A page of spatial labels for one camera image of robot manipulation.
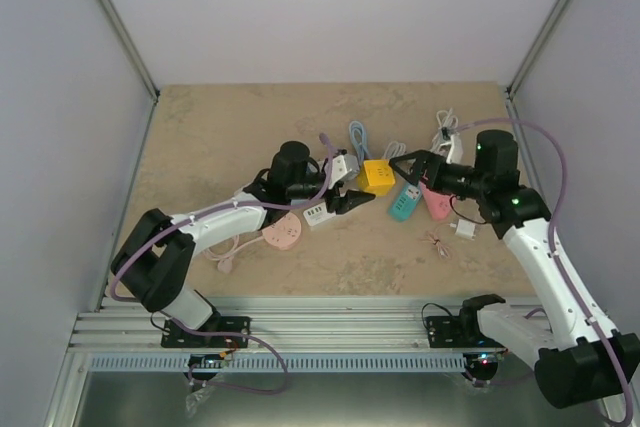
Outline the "pink triangular power strip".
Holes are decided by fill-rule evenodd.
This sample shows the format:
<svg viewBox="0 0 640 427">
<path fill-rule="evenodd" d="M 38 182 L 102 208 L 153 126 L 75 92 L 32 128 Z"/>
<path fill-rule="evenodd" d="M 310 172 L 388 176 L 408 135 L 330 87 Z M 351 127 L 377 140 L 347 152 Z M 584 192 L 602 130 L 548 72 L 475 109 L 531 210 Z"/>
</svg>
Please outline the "pink triangular power strip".
<svg viewBox="0 0 640 427">
<path fill-rule="evenodd" d="M 451 204 L 454 203 L 455 197 L 436 193 L 428 189 L 424 183 L 420 183 L 419 188 L 431 217 L 435 221 L 445 220 L 452 212 Z"/>
</svg>

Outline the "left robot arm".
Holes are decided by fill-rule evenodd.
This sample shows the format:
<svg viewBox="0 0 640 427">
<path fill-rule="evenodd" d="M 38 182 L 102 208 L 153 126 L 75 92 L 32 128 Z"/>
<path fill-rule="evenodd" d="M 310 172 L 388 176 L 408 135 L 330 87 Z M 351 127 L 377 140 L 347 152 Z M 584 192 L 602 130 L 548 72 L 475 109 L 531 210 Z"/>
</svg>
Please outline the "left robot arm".
<svg viewBox="0 0 640 427">
<path fill-rule="evenodd" d="M 261 170 L 229 200 L 186 214 L 145 212 L 111 262 L 114 285 L 123 284 L 128 301 L 161 312 L 184 329 L 197 346 L 213 343 L 219 313 L 186 284 L 191 263 L 204 250 L 242 234 L 262 231 L 287 212 L 324 203 L 330 213 L 345 214 L 374 200 L 372 193 L 346 189 L 346 167 L 327 137 L 323 162 L 306 144 L 283 143 L 268 168 Z"/>
</svg>

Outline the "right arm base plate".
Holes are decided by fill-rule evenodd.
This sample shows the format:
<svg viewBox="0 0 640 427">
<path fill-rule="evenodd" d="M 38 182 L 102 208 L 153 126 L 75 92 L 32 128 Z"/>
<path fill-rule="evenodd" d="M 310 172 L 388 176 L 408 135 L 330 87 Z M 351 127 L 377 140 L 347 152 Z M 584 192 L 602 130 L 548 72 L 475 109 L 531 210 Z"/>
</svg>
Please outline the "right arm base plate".
<svg viewBox="0 0 640 427">
<path fill-rule="evenodd" d="M 431 348 L 502 348 L 485 336 L 466 333 L 457 316 L 428 316 L 423 324 Z"/>
</svg>

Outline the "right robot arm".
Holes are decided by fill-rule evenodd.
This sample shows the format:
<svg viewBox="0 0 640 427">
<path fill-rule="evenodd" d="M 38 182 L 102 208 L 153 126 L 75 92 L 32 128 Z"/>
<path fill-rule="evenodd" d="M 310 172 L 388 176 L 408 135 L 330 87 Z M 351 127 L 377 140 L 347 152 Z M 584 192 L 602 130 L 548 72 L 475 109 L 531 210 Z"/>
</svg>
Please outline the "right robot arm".
<svg viewBox="0 0 640 427">
<path fill-rule="evenodd" d="M 558 238 L 541 195 L 520 182 L 518 144 L 503 130 L 476 137 L 471 166 L 426 150 L 394 157 L 391 168 L 413 185 L 472 199 L 482 219 L 526 272 L 550 328 L 526 320 L 497 295 L 466 300 L 459 334 L 471 346 L 492 340 L 534 372 L 545 399 L 556 408 L 621 394 L 639 366 L 639 338 L 623 334 L 597 305 Z"/>
</svg>

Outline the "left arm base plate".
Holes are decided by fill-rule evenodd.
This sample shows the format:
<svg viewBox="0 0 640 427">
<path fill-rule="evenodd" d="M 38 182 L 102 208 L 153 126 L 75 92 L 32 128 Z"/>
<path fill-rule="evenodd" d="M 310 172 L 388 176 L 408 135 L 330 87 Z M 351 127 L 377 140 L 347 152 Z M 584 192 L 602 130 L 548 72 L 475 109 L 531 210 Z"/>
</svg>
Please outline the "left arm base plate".
<svg viewBox="0 0 640 427">
<path fill-rule="evenodd" d="M 221 316 L 207 321 L 191 332 L 167 320 L 160 345 L 169 349 L 224 349 L 237 350 L 248 346 L 251 318 L 248 316 Z"/>
</svg>

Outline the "yellow cube socket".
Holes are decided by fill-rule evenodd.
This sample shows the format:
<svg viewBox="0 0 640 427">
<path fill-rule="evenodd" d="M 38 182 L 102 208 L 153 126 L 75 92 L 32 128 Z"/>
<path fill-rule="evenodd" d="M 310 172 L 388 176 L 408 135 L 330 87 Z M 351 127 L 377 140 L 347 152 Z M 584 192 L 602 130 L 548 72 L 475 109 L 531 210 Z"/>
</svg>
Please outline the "yellow cube socket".
<svg viewBox="0 0 640 427">
<path fill-rule="evenodd" d="M 356 177 L 358 189 L 375 196 L 386 196 L 395 183 L 394 171 L 387 159 L 364 160 Z"/>
</svg>

